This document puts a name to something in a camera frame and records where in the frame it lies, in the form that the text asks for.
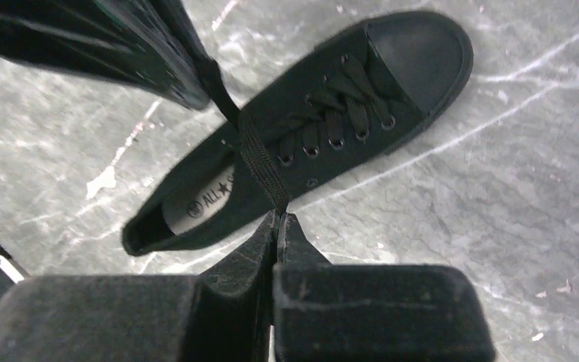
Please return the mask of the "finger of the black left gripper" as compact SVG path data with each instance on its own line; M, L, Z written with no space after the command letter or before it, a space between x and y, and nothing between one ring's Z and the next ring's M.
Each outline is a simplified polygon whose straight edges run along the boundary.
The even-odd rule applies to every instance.
M154 1L0 1L0 57L137 87L189 109L210 96Z

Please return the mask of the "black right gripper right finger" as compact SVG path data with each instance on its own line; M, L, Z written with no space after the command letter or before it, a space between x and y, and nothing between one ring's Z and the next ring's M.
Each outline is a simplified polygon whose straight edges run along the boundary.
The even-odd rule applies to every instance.
M437 264L334 265L296 216L280 218L274 266L278 361L493 361L475 288Z

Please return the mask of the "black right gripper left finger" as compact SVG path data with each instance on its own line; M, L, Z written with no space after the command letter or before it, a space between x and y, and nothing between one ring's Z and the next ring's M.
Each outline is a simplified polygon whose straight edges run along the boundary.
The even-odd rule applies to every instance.
M199 275L43 275L0 300L0 361L266 361L278 218Z

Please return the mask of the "black canvas sneaker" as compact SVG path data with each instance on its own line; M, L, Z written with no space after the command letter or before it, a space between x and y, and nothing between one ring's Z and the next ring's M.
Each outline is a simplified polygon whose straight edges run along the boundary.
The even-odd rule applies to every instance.
M186 155L123 228L131 256L209 247L389 154L464 89L473 45L432 11L369 18L319 44Z

